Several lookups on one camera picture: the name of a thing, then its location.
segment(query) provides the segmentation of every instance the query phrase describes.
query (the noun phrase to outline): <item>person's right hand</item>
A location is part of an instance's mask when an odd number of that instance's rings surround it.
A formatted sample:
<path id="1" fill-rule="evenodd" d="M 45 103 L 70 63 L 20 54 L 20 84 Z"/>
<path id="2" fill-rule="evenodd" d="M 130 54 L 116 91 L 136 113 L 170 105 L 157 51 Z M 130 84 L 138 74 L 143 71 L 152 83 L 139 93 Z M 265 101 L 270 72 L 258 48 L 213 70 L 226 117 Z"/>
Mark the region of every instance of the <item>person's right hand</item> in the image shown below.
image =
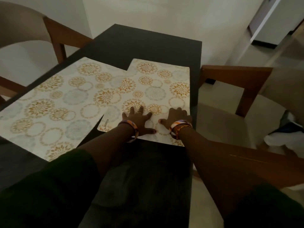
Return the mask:
<path id="1" fill-rule="evenodd" d="M 186 120 L 187 122 L 192 123 L 192 117 L 190 115 L 187 115 L 187 111 L 181 110 L 180 107 L 177 109 L 170 108 L 168 119 L 159 119 L 158 123 L 164 125 L 167 129 L 169 129 L 170 126 L 178 120 Z"/>

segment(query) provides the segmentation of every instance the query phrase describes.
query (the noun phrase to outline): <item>black table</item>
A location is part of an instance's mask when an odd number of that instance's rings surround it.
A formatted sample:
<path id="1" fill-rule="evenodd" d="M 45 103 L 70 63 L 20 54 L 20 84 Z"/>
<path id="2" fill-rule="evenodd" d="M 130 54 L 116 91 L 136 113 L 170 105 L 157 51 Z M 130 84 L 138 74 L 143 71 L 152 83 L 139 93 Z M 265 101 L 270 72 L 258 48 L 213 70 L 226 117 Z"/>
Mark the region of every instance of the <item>black table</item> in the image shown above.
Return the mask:
<path id="1" fill-rule="evenodd" d="M 196 126 L 201 49 L 200 41 L 115 24 L 30 84 L 26 92 L 82 57 L 124 70 L 133 58 L 185 66 L 190 67 L 190 112 Z M 96 129 L 98 124 L 82 143 L 103 133 Z M 47 163 L 4 139 L 0 145 L 0 190 Z M 114 158 L 80 227 L 188 227 L 191 183 L 192 164 L 184 147 L 138 139 Z"/>

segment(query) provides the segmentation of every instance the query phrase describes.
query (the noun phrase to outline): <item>green sleeve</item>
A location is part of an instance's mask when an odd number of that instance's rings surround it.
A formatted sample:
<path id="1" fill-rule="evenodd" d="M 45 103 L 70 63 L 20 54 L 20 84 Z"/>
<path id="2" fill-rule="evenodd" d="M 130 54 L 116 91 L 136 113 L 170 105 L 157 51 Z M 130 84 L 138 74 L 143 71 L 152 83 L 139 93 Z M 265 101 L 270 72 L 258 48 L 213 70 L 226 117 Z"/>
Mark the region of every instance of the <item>green sleeve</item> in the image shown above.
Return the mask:
<path id="1" fill-rule="evenodd" d="M 0 193 L 0 227 L 78 227 L 99 185 L 92 156 L 71 150 Z"/>
<path id="2" fill-rule="evenodd" d="M 227 227 L 304 227 L 303 207 L 274 186 L 262 184 L 224 220 Z"/>

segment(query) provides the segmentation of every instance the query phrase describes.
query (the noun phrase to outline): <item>orange bangle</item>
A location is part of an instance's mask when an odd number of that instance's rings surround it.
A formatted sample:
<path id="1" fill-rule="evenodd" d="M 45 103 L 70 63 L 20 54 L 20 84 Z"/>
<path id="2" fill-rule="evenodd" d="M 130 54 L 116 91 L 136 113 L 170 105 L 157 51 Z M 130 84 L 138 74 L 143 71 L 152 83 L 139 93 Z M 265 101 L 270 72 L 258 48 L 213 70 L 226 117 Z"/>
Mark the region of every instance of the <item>orange bangle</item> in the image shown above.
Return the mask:
<path id="1" fill-rule="evenodd" d="M 182 128 L 184 128 L 184 127 L 191 127 L 191 128 L 192 128 L 191 125 L 185 124 L 185 125 L 179 127 L 179 128 L 175 131 L 176 136 L 174 136 L 173 134 L 171 134 L 171 137 L 174 138 L 174 139 L 176 139 L 176 140 L 179 140 L 178 133 L 179 133 L 179 131 L 180 131 Z"/>

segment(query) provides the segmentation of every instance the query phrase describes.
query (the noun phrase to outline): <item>white placemat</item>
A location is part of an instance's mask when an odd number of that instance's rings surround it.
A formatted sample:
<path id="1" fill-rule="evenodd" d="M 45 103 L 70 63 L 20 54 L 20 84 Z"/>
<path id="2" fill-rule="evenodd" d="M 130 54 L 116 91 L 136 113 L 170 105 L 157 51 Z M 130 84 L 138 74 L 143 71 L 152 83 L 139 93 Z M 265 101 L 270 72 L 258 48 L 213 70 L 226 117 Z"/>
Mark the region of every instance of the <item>white placemat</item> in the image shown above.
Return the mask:
<path id="1" fill-rule="evenodd" d="M 125 70 L 82 58 L 1 111 L 0 136 L 51 161 L 77 147 L 108 109 L 108 104 L 95 103 L 105 82 L 127 75 Z M 119 100 L 116 94 L 106 101 Z"/>
<path id="2" fill-rule="evenodd" d="M 158 123 L 158 119 L 167 118 L 171 107 L 181 107 L 188 114 L 190 113 L 188 67 L 133 59 L 128 73 L 124 73 L 123 76 L 112 75 L 105 85 L 110 86 L 111 89 L 102 90 L 96 103 L 109 105 L 109 109 L 101 120 L 98 130 L 109 131 L 122 120 L 122 112 L 129 113 L 131 106 L 137 111 L 143 105 L 144 113 L 153 112 L 152 118 L 146 122 L 146 127 L 155 128 L 158 132 L 154 135 L 141 136 L 139 139 L 183 145 L 181 141 L 174 140 L 169 135 L 168 130 Z M 105 99 L 108 96 L 113 96 L 115 102 L 106 104 Z"/>

